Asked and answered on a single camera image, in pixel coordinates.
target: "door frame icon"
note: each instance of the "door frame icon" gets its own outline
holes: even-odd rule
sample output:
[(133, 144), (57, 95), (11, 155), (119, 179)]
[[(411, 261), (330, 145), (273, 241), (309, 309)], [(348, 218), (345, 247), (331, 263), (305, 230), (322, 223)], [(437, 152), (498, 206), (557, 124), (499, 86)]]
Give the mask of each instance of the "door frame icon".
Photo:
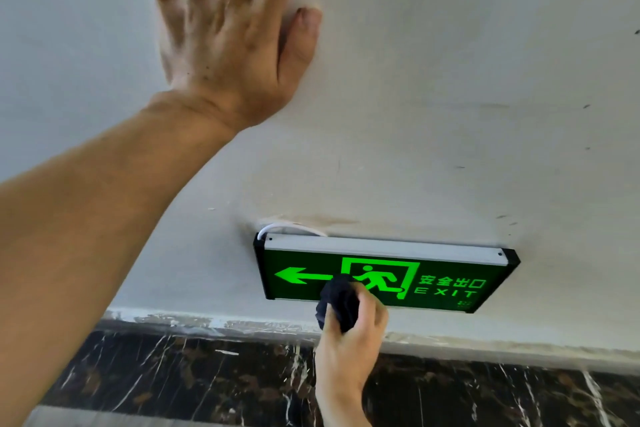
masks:
[(398, 300), (403, 300), (406, 297), (409, 287), (413, 282), (418, 269), (420, 268), (420, 262), (402, 262), (397, 260), (378, 260), (378, 259), (354, 259), (351, 257), (342, 257), (342, 268), (340, 273), (351, 274), (351, 264), (364, 264), (364, 265), (385, 265), (385, 266), (398, 266), (407, 267), (407, 271), (404, 274), (404, 278), (400, 287), (402, 292), (396, 295)]

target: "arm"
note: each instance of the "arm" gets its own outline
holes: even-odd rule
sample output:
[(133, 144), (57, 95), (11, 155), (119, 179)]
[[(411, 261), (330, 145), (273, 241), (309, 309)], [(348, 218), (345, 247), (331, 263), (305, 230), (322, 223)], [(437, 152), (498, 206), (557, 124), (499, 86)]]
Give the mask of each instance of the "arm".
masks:
[(284, 107), (313, 58), (316, 10), (279, 52), (287, 0), (157, 1), (172, 90), (0, 185), (1, 425), (20, 426), (57, 378), (180, 189)]
[(354, 286), (360, 300), (355, 326), (342, 334), (327, 306), (316, 350), (316, 398), (326, 427), (371, 427), (362, 411), (362, 390), (380, 353), (388, 311), (362, 284)]

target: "green exit sign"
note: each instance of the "green exit sign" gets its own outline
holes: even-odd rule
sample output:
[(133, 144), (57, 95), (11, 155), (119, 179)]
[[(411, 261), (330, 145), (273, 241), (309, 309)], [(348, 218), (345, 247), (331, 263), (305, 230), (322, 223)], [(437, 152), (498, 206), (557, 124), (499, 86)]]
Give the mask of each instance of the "green exit sign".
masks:
[(253, 243), (267, 299), (318, 301), (346, 273), (384, 304), (475, 312), (518, 266), (514, 250), (267, 234)]

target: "green arrow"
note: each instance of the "green arrow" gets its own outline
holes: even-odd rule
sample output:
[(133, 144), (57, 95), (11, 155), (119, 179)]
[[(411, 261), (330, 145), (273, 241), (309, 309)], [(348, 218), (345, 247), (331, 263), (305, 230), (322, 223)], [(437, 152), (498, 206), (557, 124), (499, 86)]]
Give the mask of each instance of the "green arrow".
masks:
[(276, 277), (280, 277), (292, 284), (306, 284), (301, 278), (308, 280), (331, 280), (333, 275), (323, 275), (317, 273), (300, 273), (304, 268), (289, 267), (276, 273)]

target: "white wall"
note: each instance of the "white wall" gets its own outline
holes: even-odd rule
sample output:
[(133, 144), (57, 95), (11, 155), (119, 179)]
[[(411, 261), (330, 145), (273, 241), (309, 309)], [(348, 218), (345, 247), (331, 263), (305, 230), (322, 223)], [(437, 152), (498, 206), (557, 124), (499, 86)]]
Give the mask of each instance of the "white wall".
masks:
[[(640, 350), (638, 0), (295, 2), (325, 12), (298, 96), (188, 185), (111, 309), (311, 330), (262, 295), (277, 218), (520, 254), (476, 314), (395, 309), (391, 339)], [(0, 4), (1, 178), (163, 88), (152, 0)]]

